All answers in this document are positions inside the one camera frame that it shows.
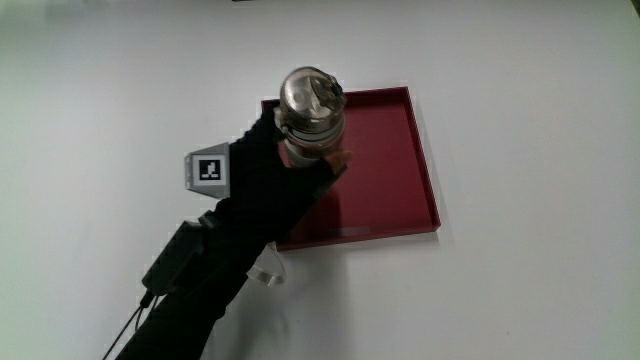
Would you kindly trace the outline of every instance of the wire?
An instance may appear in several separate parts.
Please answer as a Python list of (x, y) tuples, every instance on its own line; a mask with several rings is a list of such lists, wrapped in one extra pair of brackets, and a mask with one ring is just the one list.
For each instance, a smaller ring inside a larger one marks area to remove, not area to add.
[(140, 323), (140, 318), (142, 317), (142, 312), (144, 312), (144, 309), (140, 310), (140, 312), (138, 313), (138, 318), (136, 319), (136, 331), (138, 331), (138, 324)]
[(156, 304), (158, 304), (158, 299), (160, 299), (160, 296), (156, 296), (156, 298), (153, 299), (153, 305), (151, 305), (151, 310), (155, 310)]
[(120, 334), (118, 334), (118, 337), (116, 338), (116, 340), (113, 342), (109, 350), (107, 350), (107, 353), (104, 354), (104, 357), (102, 358), (102, 360), (106, 360), (107, 356), (109, 356), (109, 353), (111, 353), (111, 350), (113, 350), (113, 347), (116, 346), (116, 344), (118, 343), (118, 340), (120, 340), (120, 337), (122, 336), (124, 331), (127, 329), (129, 324), (133, 320), (133, 317), (136, 316), (136, 314), (138, 313), (142, 313), (142, 306), (138, 306), (138, 309), (133, 312), (133, 315), (131, 315), (131, 317), (129, 318), (129, 321), (127, 321), (127, 324), (122, 328), (122, 331), (120, 331)]
[[(159, 299), (159, 298), (160, 298), (159, 296), (156, 296), (156, 297), (153, 299), (153, 305), (151, 306), (151, 309), (149, 309), (149, 313), (147, 314), (147, 317), (149, 317), (149, 315), (151, 315), (151, 311), (153, 311), (153, 309), (155, 309), (155, 308), (156, 308), (156, 304), (158, 303), (158, 299)], [(140, 323), (140, 318), (142, 318), (142, 312), (143, 312), (143, 311), (144, 311), (144, 309), (142, 309), (142, 310), (138, 313), (138, 319), (136, 319), (136, 331), (138, 331), (138, 327), (139, 327), (139, 326), (138, 326), (138, 324)]]

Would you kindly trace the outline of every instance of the metal bottle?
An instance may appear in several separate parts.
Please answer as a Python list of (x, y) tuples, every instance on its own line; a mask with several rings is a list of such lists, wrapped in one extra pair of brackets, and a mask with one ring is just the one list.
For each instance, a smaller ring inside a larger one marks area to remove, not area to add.
[(314, 67), (298, 68), (285, 78), (274, 114), (291, 165), (309, 166), (341, 148), (346, 103), (336, 78)]

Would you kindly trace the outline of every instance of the red tray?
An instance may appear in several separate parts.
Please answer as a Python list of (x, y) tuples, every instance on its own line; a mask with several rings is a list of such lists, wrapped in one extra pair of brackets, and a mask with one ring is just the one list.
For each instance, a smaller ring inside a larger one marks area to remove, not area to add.
[[(276, 243), (291, 250), (416, 233), (440, 227), (406, 87), (348, 92), (343, 147), (349, 169)], [(278, 103), (265, 100), (262, 106)], [(280, 155), (288, 164), (281, 144)]]

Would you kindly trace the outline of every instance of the clear plastic piece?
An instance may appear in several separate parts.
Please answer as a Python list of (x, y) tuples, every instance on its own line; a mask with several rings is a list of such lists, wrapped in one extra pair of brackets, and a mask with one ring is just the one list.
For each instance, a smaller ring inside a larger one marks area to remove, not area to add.
[(262, 252), (256, 263), (247, 272), (247, 276), (251, 279), (266, 286), (280, 285), (286, 281), (286, 272), (280, 258), (273, 249), (274, 246), (275, 243), (267, 245), (265, 251)]

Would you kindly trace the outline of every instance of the gray marker mount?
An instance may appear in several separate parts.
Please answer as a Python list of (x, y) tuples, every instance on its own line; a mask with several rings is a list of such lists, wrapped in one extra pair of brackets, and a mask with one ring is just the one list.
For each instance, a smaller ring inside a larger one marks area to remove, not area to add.
[(224, 199), (231, 196), (229, 143), (194, 151), (184, 158), (185, 187), (198, 194)]

